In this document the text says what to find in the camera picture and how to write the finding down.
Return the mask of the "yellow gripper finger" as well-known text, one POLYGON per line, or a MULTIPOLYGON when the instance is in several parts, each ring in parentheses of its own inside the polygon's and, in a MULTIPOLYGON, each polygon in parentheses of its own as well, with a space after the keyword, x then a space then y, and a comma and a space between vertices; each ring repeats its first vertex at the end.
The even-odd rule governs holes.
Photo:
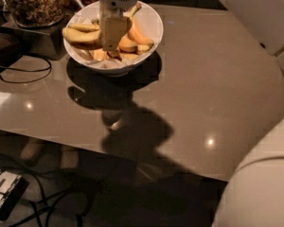
POLYGON ((115 51, 122 37, 131 27, 128 16, 120 9, 99 11, 101 42, 104 51, 115 51))

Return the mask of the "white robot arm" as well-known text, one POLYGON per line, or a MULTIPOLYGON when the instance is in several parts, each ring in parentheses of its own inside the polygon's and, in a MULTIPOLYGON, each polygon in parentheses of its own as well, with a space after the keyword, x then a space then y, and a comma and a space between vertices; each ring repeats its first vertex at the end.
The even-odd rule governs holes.
POLYGON ((119 121, 105 147, 226 181, 213 227, 284 227, 284 0, 146 1, 164 71, 137 98, 163 122, 119 121))

